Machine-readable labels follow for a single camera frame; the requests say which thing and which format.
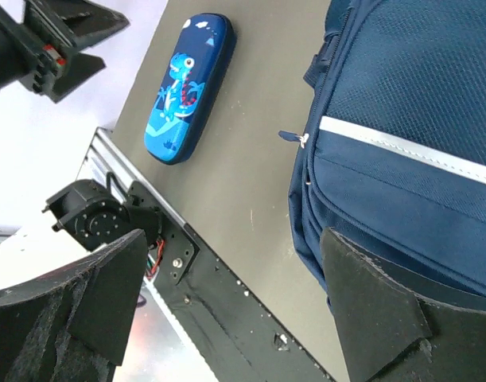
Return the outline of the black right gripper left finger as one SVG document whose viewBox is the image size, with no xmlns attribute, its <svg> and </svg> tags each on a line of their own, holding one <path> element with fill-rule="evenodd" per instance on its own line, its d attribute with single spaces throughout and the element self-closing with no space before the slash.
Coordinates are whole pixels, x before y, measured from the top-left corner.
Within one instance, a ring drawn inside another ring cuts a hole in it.
<svg viewBox="0 0 486 382">
<path fill-rule="evenodd" d="M 135 229 L 104 248 L 0 290 L 0 381 L 111 381 L 146 268 Z"/>
</svg>

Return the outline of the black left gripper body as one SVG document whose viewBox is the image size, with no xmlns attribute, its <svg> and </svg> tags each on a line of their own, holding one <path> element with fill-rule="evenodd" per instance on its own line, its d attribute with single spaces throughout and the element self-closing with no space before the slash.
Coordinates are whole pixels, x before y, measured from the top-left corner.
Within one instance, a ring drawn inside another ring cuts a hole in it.
<svg viewBox="0 0 486 382">
<path fill-rule="evenodd" d="M 53 45 L 44 44 L 0 6 L 0 90 L 20 82 L 44 95 L 63 77 L 67 61 Z"/>
</svg>

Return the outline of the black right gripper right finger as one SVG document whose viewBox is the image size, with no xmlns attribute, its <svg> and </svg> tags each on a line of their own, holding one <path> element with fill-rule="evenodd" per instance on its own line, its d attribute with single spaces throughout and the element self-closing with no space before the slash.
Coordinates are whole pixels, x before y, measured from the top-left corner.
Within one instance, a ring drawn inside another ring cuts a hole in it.
<svg viewBox="0 0 486 382">
<path fill-rule="evenodd" d="M 328 297 L 352 381 L 486 381 L 486 297 L 411 271 L 326 228 Z"/>
</svg>

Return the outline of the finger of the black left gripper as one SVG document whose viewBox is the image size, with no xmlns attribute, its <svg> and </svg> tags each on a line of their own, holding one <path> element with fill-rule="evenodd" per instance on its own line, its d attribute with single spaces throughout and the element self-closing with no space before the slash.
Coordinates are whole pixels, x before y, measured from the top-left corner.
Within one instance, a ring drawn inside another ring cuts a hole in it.
<svg viewBox="0 0 486 382">
<path fill-rule="evenodd" d="M 31 90 L 59 103 L 105 67 L 101 57 L 86 53 L 79 53 L 64 64 L 48 60 L 33 73 Z"/>
<path fill-rule="evenodd" d="M 27 1 L 24 25 L 43 42 L 83 50 L 108 39 L 130 22 L 123 14 L 89 1 Z"/>
</svg>

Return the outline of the blue dinosaur pencil case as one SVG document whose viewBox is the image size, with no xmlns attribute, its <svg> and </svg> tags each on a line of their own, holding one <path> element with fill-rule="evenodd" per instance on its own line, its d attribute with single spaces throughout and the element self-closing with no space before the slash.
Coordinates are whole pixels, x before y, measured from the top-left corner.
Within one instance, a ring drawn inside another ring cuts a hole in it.
<svg viewBox="0 0 486 382">
<path fill-rule="evenodd" d="M 159 162 L 171 166 L 191 157 L 235 43 L 232 23 L 222 14 L 196 14 L 183 24 L 144 134 L 146 150 Z"/>
</svg>

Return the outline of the navy blue student backpack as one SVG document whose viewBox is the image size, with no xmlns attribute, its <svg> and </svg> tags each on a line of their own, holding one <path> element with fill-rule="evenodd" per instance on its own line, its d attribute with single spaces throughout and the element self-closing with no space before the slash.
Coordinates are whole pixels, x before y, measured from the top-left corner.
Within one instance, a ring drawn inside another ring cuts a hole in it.
<svg viewBox="0 0 486 382">
<path fill-rule="evenodd" d="M 324 286 L 321 236 L 486 297 L 486 1 L 333 1 L 288 202 Z"/>
</svg>

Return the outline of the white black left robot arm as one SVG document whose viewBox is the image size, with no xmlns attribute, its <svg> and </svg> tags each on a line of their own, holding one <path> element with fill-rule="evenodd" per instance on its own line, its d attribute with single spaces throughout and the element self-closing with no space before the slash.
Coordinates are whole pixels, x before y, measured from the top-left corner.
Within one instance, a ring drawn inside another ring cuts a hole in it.
<svg viewBox="0 0 486 382">
<path fill-rule="evenodd" d="M 22 22 L 0 5 L 0 90 L 20 82 L 59 103 L 105 67 L 85 49 L 128 25 L 123 14 L 90 1 L 26 1 Z M 85 161 L 101 178 L 76 180 L 45 202 L 56 218 L 52 230 L 88 251 L 137 228 L 146 232 L 144 246 L 153 245 L 161 213 L 107 130 L 96 130 Z"/>
</svg>

